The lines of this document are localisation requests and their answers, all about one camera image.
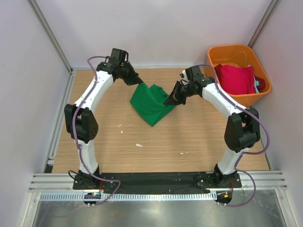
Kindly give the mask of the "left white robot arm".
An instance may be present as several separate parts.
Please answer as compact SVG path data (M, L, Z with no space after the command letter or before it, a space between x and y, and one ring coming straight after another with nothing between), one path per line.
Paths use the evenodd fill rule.
M66 130L74 140L80 158L78 173L73 178L74 189L96 189L103 181L95 154L98 123L94 113L102 96L117 79L122 79L128 86L142 83L128 57L127 51L112 49L104 61L92 68L94 77L80 98L64 107Z

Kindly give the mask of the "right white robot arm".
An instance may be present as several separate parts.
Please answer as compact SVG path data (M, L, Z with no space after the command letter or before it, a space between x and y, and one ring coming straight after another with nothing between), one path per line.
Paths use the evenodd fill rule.
M215 165L212 181L217 187L227 187L235 179L237 166L244 155L260 140L259 114L233 100L218 85L216 77L206 77L202 65L182 71L164 105L185 105L188 97L198 95L211 103L227 120L224 141L227 149Z

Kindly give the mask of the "green t shirt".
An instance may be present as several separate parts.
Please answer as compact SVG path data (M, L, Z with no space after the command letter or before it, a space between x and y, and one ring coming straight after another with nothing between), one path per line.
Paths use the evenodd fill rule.
M153 127L175 108L173 105L163 104L168 96L163 88L156 84L149 87L141 83L135 89L130 104L139 116Z

